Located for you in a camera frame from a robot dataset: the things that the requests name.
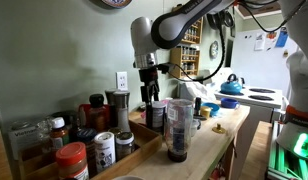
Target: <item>white wall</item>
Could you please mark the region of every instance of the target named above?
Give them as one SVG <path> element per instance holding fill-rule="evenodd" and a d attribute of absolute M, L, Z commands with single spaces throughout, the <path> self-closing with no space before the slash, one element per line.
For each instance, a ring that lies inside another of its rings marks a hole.
<path fill-rule="evenodd" d="M 136 108 L 142 83 L 132 68 L 131 22 L 155 19 L 185 2 L 137 0 L 110 9 L 100 0 L 0 0 L 0 126 L 6 145 L 11 122 L 75 110 L 90 94 L 114 88 L 117 71 L 127 71 L 130 110 Z M 200 66 L 208 68 L 220 60 L 211 62 L 208 55 L 219 33 L 204 23 Z M 158 51 L 158 59 L 168 62 L 169 51 Z M 159 75 L 160 98 L 174 96 L 177 83 Z"/>

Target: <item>green light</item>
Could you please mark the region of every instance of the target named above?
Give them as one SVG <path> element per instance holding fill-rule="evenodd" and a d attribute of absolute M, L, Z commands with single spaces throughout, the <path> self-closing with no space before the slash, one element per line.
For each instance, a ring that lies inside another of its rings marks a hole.
<path fill-rule="evenodd" d="M 304 142 L 306 141 L 307 139 L 307 134 L 305 133 L 302 133 L 300 135 L 300 137 L 298 138 L 297 142 L 296 142 L 296 145 L 294 146 L 294 152 L 298 155 L 301 155 L 302 156 L 302 146 L 304 144 Z"/>

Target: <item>blue lid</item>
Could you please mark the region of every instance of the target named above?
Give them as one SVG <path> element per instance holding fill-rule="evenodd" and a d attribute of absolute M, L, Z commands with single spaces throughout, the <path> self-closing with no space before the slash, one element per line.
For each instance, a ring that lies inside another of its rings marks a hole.
<path fill-rule="evenodd" d="M 77 140 L 81 142 L 90 142 L 93 141 L 96 135 L 97 131 L 93 128 L 82 129 L 77 133 Z"/>

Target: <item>paper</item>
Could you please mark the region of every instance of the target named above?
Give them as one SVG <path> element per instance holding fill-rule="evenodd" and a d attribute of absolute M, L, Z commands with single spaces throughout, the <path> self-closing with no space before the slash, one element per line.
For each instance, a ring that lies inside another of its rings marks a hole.
<path fill-rule="evenodd" d="M 262 50 L 264 50 L 264 47 L 265 47 L 265 34 L 264 33 L 257 33 L 254 50 L 255 51 L 262 51 Z"/>

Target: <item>kitchen counter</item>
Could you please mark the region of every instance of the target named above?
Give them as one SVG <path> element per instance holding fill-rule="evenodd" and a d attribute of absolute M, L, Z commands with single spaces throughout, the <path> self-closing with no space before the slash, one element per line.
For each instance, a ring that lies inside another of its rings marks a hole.
<path fill-rule="evenodd" d="M 244 105 L 236 110 L 221 108 L 217 117 L 202 121 L 201 129 L 191 139 L 186 161 L 176 163 L 169 160 L 167 146 L 163 143 L 160 150 L 128 175 L 138 176 L 146 180 L 208 179 L 225 152 L 230 152 L 227 153 L 226 159 L 232 159 L 231 142 L 233 142 L 249 111 L 250 107 Z M 139 112 L 130 113 L 130 120 L 144 123 Z M 225 134 L 217 134 L 212 131 L 217 123 L 220 123 L 227 130 Z M 231 161 L 227 161 L 225 166 L 231 166 Z"/>

